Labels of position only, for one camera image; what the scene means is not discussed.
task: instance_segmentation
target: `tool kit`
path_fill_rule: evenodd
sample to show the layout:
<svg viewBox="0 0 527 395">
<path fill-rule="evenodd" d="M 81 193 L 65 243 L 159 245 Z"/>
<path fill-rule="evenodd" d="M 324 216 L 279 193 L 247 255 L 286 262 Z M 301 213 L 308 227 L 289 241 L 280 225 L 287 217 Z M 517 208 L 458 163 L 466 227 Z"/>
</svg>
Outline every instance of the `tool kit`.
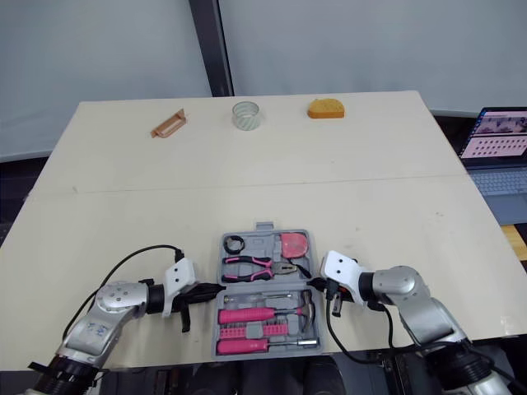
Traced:
<svg viewBox="0 0 527 395">
<path fill-rule="evenodd" d="M 319 292 L 306 283 L 315 261 L 306 230 L 256 230 L 222 237 L 212 339 L 216 360 L 319 354 Z"/>
</svg>

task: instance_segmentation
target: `pink screwdriver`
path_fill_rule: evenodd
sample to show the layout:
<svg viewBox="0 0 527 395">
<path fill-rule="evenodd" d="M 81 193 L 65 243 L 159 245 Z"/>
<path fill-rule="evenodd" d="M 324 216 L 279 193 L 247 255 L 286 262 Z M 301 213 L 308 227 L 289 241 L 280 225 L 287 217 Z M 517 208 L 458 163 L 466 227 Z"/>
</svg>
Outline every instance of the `pink screwdriver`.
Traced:
<svg viewBox="0 0 527 395">
<path fill-rule="evenodd" d="M 266 351 L 270 346 L 316 346 L 318 339 L 300 339 L 291 342 L 270 342 L 268 339 L 220 340 L 217 343 L 217 353 L 248 354 L 250 352 Z"/>
</svg>

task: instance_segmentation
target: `toast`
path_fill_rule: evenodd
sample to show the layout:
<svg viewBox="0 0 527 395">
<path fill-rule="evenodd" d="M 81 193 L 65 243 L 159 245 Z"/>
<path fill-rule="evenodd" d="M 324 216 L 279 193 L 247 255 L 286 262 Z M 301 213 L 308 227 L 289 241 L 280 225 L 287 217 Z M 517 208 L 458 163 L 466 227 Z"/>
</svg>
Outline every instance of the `toast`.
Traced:
<svg viewBox="0 0 527 395">
<path fill-rule="evenodd" d="M 310 118 L 344 118 L 344 106 L 337 99 L 316 99 L 310 104 Z"/>
</svg>

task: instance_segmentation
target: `black cable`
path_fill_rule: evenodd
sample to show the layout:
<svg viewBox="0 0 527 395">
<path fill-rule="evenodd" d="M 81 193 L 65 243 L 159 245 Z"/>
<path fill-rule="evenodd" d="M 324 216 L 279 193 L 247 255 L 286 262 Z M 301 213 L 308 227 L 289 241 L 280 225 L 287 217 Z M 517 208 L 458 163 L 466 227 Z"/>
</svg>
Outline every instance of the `black cable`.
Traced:
<svg viewBox="0 0 527 395">
<path fill-rule="evenodd" d="M 394 321 L 392 320 L 392 314 L 389 313 L 389 310 L 381 304 L 382 311 L 386 313 L 386 317 L 388 318 L 388 346 L 391 349 L 395 349 L 394 347 Z"/>
<path fill-rule="evenodd" d="M 357 362 L 361 365 L 378 365 L 382 362 L 382 359 L 374 359 L 374 360 L 361 360 L 359 358 L 356 358 L 355 356 L 351 355 L 346 348 L 343 346 L 343 344 L 339 341 L 337 338 L 337 335 L 333 331 L 333 328 L 331 327 L 331 315 L 329 314 L 329 310 L 331 308 L 331 300 L 326 300 L 326 323 L 328 324 L 328 330 L 329 334 L 335 340 L 335 343 L 337 343 L 338 348 L 344 353 L 346 357 L 348 357 L 353 362 Z"/>
<path fill-rule="evenodd" d="M 123 266 L 123 264 L 125 262 L 127 262 L 130 258 L 133 258 L 135 257 L 136 255 L 140 254 L 140 253 L 144 253 L 145 251 L 150 251 L 151 249 L 173 249 L 174 252 L 175 252 L 175 261 L 178 262 L 181 258 L 184 257 L 183 255 L 183 252 L 174 247 L 173 245 L 169 245 L 169 244 L 158 244 L 158 245 L 151 245 L 150 247 L 145 247 L 144 249 L 138 249 L 137 251 L 134 251 L 133 253 L 127 255 L 126 257 L 124 257 L 123 259 L 121 259 L 119 261 L 119 263 L 117 263 L 114 268 L 112 270 L 110 270 L 110 272 L 108 273 L 108 275 L 105 277 L 105 279 L 101 282 L 99 288 L 97 288 L 96 290 L 94 290 L 90 296 L 88 296 L 86 298 L 86 300 L 84 300 L 84 302 L 82 302 L 81 304 L 81 307 L 79 308 L 79 310 L 77 310 L 77 312 L 73 315 L 73 318 L 69 321 L 68 325 L 66 325 L 66 327 L 64 328 L 64 332 L 63 332 L 63 340 L 66 338 L 66 336 L 68 335 L 68 332 L 69 332 L 69 329 L 70 327 L 73 325 L 73 323 L 75 323 L 75 320 L 77 319 L 77 317 L 79 316 L 79 314 L 81 313 L 81 311 L 84 310 L 84 307 L 90 302 L 90 300 L 92 300 L 91 302 L 91 306 L 93 305 L 93 301 L 95 300 L 95 295 L 97 293 L 97 291 L 106 285 L 106 282 L 108 282 L 108 280 L 110 279 L 110 277 L 112 277 L 112 275 L 115 273 L 115 271 L 117 269 L 119 269 L 121 266 Z"/>
<path fill-rule="evenodd" d="M 491 366 L 491 370 L 494 370 L 500 376 L 505 377 L 507 380 L 509 380 L 512 383 L 512 385 L 518 388 L 521 392 L 527 394 L 527 387 L 524 386 L 518 379 L 508 374 L 505 370 L 501 370 L 500 368 L 497 368 L 494 365 Z"/>
<path fill-rule="evenodd" d="M 97 291 L 99 289 L 97 288 L 96 290 L 94 290 L 93 292 L 91 292 L 90 296 L 88 296 L 86 298 L 86 300 L 84 300 L 84 302 L 82 302 L 81 304 L 81 307 L 79 307 L 79 310 L 77 310 L 77 312 L 73 315 L 72 319 L 69 320 L 69 323 L 68 325 L 66 325 L 66 327 L 64 328 L 64 332 L 63 332 L 63 340 L 66 338 L 66 336 L 68 335 L 68 332 L 69 332 L 69 328 L 73 325 L 73 323 L 75 322 L 75 320 L 77 319 L 77 317 L 79 316 L 79 314 L 81 313 L 81 311 L 84 310 L 84 307 L 90 302 L 90 300 L 95 297 Z"/>
<path fill-rule="evenodd" d="M 150 251 L 151 249 L 173 249 L 175 251 L 175 261 L 176 262 L 179 261 L 183 257 L 183 252 L 180 249 L 174 247 L 173 245 L 169 245 L 169 244 L 151 245 L 150 247 L 145 247 L 144 249 L 138 249 L 137 251 L 129 254 L 127 257 L 121 259 L 121 261 L 119 263 L 117 263 L 112 270 L 110 270 L 108 275 L 101 282 L 99 288 L 101 288 L 102 286 L 104 286 L 106 284 L 106 282 L 110 279 L 110 277 L 112 277 L 112 275 L 115 273 L 115 271 L 117 269 L 119 269 L 123 265 L 123 263 L 128 261 L 130 258 L 133 258 L 133 257 L 135 257 L 136 255 L 138 255 L 140 253 L 144 253 L 145 251 Z"/>
<path fill-rule="evenodd" d="M 481 351 L 476 350 L 476 348 L 473 346 L 472 343 L 466 342 L 464 345 L 467 348 L 467 350 L 469 350 L 473 354 L 476 354 L 477 356 L 482 357 L 484 360 L 487 360 L 491 370 L 494 370 L 500 376 L 509 380 L 516 388 L 518 388 L 521 392 L 527 395 L 527 387 L 524 386 L 523 383 L 521 383 L 521 381 L 516 379 L 514 376 L 512 376 L 511 374 L 508 374 L 505 370 L 502 370 L 496 367 L 494 360 L 490 356 L 482 353 Z"/>
</svg>

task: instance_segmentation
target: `pink handle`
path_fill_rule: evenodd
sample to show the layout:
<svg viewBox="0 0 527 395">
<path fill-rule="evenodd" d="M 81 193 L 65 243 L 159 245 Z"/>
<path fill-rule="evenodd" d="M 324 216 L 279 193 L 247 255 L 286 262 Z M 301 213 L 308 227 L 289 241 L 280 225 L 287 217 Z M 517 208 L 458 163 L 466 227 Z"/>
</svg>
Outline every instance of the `pink handle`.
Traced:
<svg viewBox="0 0 527 395">
<path fill-rule="evenodd" d="M 220 340 L 217 343 L 218 354 L 247 354 L 255 351 L 267 351 L 267 339 Z"/>
<path fill-rule="evenodd" d="M 263 326 L 264 336 L 283 336 L 289 333 L 286 323 L 273 323 Z M 245 338 L 245 327 L 222 328 L 220 329 L 220 339 L 243 339 Z"/>
<path fill-rule="evenodd" d="M 248 323 L 265 321 L 274 317 L 274 309 L 270 307 L 251 307 L 248 309 L 220 310 L 219 323 Z"/>
</svg>

